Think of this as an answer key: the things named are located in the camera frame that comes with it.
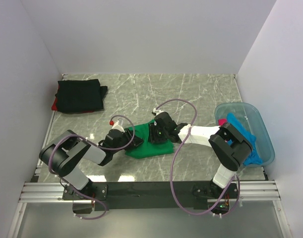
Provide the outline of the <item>green t shirt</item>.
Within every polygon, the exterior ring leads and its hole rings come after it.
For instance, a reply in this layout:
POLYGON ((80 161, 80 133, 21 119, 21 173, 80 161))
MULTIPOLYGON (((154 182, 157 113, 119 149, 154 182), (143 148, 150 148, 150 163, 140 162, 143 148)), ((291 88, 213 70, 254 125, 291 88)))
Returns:
POLYGON ((135 136, 143 140, 143 143, 138 147, 126 151, 125 154, 135 159, 143 159, 153 156, 160 156, 174 153, 174 145, 171 141, 167 140, 164 143, 153 144, 148 141, 149 137, 149 123, 154 123, 154 120, 145 124, 135 125, 135 136))

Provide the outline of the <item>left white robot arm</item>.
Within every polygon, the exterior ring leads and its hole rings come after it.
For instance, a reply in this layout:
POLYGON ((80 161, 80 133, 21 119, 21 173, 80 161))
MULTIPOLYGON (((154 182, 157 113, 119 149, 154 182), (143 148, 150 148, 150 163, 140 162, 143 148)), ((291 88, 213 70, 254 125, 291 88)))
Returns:
POLYGON ((135 149, 143 142, 142 138, 134 135, 128 128, 124 131, 111 129, 98 145, 81 139, 72 130, 67 130, 41 150, 39 159, 48 165, 51 173, 73 185, 78 198, 86 199, 89 196, 95 197, 96 189, 92 180, 78 167, 81 159, 104 166, 118 151, 135 149))

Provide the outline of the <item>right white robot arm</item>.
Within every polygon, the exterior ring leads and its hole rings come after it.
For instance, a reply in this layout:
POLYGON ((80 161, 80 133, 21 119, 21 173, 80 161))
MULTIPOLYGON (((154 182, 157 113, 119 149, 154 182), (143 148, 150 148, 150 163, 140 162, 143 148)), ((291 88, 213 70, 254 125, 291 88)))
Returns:
POLYGON ((165 111, 154 110, 152 114, 154 122, 149 125, 149 141, 158 143, 169 140, 178 144, 175 157, 184 144, 198 144, 213 149, 220 165, 205 191, 214 198, 223 197, 228 191, 227 184, 252 153, 253 145, 229 122, 221 126, 195 126, 176 124, 165 111))

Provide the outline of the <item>pink t shirt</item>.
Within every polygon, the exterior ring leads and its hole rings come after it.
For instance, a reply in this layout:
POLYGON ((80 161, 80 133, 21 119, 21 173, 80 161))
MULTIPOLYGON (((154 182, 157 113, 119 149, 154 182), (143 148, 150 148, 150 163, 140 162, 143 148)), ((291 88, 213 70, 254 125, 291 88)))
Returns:
POLYGON ((222 126, 223 124, 227 123, 227 119, 218 119, 218 126, 222 126))

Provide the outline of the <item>folded black t shirt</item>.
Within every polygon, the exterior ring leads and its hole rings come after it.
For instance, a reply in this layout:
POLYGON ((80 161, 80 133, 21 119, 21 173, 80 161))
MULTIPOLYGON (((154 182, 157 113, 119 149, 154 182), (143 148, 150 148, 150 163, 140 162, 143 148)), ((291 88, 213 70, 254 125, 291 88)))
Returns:
POLYGON ((104 109, 103 100, 107 92, 108 87, 102 86, 98 79, 65 80, 58 82, 55 97, 61 113, 92 113, 104 109))

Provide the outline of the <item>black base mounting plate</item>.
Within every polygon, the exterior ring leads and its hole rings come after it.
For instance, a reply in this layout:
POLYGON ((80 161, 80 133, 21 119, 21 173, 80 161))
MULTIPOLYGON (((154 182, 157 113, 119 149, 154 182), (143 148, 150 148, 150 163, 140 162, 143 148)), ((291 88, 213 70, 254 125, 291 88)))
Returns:
POLYGON ((223 191, 210 181, 93 182, 86 195, 109 209, 176 208, 172 190, 184 208, 194 210, 209 209, 223 191))

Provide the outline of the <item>blue t shirt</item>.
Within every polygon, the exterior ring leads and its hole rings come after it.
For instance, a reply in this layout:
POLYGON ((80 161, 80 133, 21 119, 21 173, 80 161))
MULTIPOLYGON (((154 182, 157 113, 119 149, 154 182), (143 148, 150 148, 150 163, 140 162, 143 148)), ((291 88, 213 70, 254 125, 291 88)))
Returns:
POLYGON ((261 165, 263 163, 262 159, 258 155, 258 152, 256 150, 255 142, 256 137, 251 134, 249 131, 247 131, 243 125, 240 123, 240 121, 235 117, 233 113, 228 113, 226 117, 227 122, 232 124, 247 140, 248 142, 253 146, 253 151, 250 153, 250 155, 246 158, 244 161, 244 165, 261 165))

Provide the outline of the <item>folded red t shirt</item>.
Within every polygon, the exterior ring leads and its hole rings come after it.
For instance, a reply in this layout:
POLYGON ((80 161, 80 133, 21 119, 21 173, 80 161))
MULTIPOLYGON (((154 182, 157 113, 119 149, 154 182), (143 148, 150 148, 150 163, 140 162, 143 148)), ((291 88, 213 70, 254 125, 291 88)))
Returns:
POLYGON ((59 112, 59 109, 58 109, 58 107, 57 107, 57 103, 58 103, 58 98, 55 97, 55 100, 54 100, 54 102, 53 102, 53 104, 52 104, 52 107, 51 107, 51 110, 52 110, 52 111, 59 112))

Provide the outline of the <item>clear blue plastic bin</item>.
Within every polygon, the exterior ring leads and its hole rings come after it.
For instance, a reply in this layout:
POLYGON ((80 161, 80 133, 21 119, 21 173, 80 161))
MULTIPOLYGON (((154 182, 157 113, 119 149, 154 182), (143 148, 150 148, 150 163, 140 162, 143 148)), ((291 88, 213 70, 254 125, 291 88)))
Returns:
POLYGON ((248 103, 223 103, 215 109, 216 123, 218 124, 218 119, 226 119, 228 113, 233 113, 243 127, 256 137, 256 150, 263 163, 247 167, 260 167, 272 163, 275 158, 274 148, 258 109, 248 103))

